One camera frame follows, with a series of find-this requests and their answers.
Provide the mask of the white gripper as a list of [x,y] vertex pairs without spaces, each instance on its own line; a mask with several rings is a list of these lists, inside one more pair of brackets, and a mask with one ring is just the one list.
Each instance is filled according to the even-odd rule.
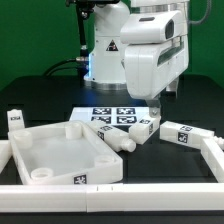
[[129,45],[125,49],[124,67],[130,96],[150,100],[150,116],[159,117],[160,100],[153,98],[182,74],[188,63],[186,36],[160,44]]

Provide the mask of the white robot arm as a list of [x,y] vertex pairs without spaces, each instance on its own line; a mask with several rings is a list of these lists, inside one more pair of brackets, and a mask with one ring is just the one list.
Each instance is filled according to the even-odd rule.
[[187,69],[189,0],[131,0],[131,5],[94,7],[94,49],[84,83],[102,90],[125,89],[161,113],[159,95],[177,89]]

